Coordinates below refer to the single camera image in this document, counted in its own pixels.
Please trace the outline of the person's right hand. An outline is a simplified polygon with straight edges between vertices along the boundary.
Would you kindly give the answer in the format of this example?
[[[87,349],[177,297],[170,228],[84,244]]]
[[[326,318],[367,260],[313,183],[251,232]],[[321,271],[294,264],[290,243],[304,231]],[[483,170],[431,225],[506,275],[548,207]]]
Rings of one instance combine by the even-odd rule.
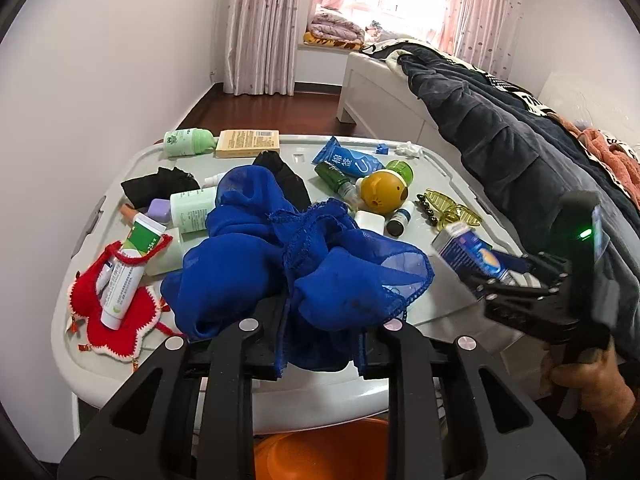
[[[540,394],[552,393],[555,386],[576,389],[580,406],[596,423],[600,436],[623,425],[636,404],[636,395],[626,384],[617,366],[614,342],[588,364],[556,365],[550,344],[542,346],[546,354],[540,363]]]

